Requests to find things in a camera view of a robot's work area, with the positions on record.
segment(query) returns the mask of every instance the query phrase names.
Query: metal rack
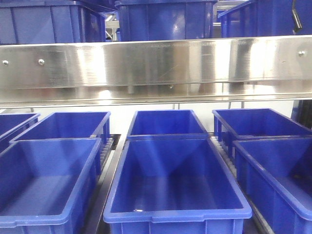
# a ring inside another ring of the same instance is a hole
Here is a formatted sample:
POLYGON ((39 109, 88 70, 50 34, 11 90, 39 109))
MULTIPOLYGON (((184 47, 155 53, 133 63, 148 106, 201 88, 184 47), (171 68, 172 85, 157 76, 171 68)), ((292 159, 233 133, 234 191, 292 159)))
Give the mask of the metal rack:
MULTIPOLYGON (((312 36, 0 46, 0 108, 312 98, 312 36)), ((125 135, 84 234, 101 214, 125 135)))

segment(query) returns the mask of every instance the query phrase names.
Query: stainless steel rail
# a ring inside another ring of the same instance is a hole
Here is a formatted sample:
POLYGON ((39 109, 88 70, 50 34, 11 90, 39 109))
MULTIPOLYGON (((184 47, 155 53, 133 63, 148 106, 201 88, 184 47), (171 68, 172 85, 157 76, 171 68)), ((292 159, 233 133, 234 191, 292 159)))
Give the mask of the stainless steel rail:
POLYGON ((0 107, 312 97, 312 37, 0 46, 0 107))

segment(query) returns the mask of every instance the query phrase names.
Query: blue plastic bin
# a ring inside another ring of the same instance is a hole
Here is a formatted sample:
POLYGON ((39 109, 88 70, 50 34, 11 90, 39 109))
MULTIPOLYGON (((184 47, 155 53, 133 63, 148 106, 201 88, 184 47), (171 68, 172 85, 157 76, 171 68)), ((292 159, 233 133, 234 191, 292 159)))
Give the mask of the blue plastic bin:
MULTIPOLYGON (((249 0, 221 13, 224 38, 293 35, 292 0, 249 0)), ((312 1, 296 2, 303 29, 298 35, 312 34, 312 1)))
POLYGON ((271 109, 213 110, 214 135, 232 159, 233 141, 312 136, 308 129, 271 109))
POLYGON ((40 114, 1 114, 0 152, 9 147, 9 141, 38 122, 40 114))
POLYGON ((211 38, 216 0, 116 1, 122 41, 211 38))
POLYGON ((251 208, 210 140, 127 141, 104 209, 112 234, 241 234, 251 208))
POLYGON ((0 154, 0 233, 78 234, 100 139, 25 140, 0 154))
POLYGON ((275 234, 312 233, 312 138, 239 141, 237 180, 275 234))
POLYGON ((0 2, 0 45, 105 41, 105 9, 81 1, 0 2))
POLYGON ((132 119, 129 140, 208 138, 192 110, 137 111, 132 119))
MULTIPOLYGON (((110 137, 110 112, 57 112, 52 113, 25 132, 13 138, 18 140, 56 139, 56 138, 101 138, 101 152, 110 137)), ((101 173, 100 155, 97 172, 101 173)))

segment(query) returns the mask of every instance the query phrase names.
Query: blue crate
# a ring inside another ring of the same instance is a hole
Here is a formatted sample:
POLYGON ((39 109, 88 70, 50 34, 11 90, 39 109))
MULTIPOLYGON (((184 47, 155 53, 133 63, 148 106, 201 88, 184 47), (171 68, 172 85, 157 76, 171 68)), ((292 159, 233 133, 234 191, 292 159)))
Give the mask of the blue crate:
POLYGON ((127 141, 104 209, 112 234, 241 234, 251 208, 207 139, 127 141))
POLYGON ((127 138, 208 138, 208 133, 192 110, 137 111, 127 138))
POLYGON ((121 40, 211 38, 215 3, 216 0, 116 1, 121 40))
POLYGON ((275 234, 312 233, 312 138, 234 142, 237 180, 275 234))
POLYGON ((18 141, 0 154, 0 233, 78 234, 100 139, 18 141))
POLYGON ((0 45, 105 41, 105 10, 81 1, 0 2, 0 45))
POLYGON ((213 110, 214 135, 233 159, 233 141, 312 136, 308 129, 271 109, 213 110))
POLYGON ((55 138, 101 138, 101 152, 110 137, 110 112, 56 112, 52 113, 25 132, 13 138, 18 140, 37 140, 55 138))
POLYGON ((38 122, 40 114, 1 114, 0 152, 9 147, 9 141, 38 122))
MULTIPOLYGON (((218 17, 224 38, 293 35, 292 0, 249 0, 218 17)), ((296 9, 303 29, 298 35, 312 34, 311 0, 300 0, 296 9)))

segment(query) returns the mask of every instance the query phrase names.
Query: stacked bin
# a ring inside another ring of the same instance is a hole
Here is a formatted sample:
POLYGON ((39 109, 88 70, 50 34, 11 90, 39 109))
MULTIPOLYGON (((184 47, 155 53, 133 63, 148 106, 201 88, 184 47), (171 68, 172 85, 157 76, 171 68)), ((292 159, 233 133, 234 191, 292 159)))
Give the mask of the stacked bin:
POLYGON ((105 41, 109 9, 82 1, 0 2, 0 45, 105 41))
POLYGON ((112 234, 241 234, 251 208, 193 111, 139 111, 104 209, 112 234))
MULTIPOLYGON (((249 0, 219 15, 224 38, 293 35, 293 0, 249 0)), ((312 1, 296 2, 303 29, 298 35, 312 34, 312 1)))
POLYGON ((312 130, 271 109, 213 114, 238 183, 274 233, 310 234, 312 130))
POLYGON ((116 1, 122 41, 211 38, 216 0, 116 1))
POLYGON ((53 113, 10 140, 0 154, 1 234, 79 233, 101 172, 109 116, 53 113))

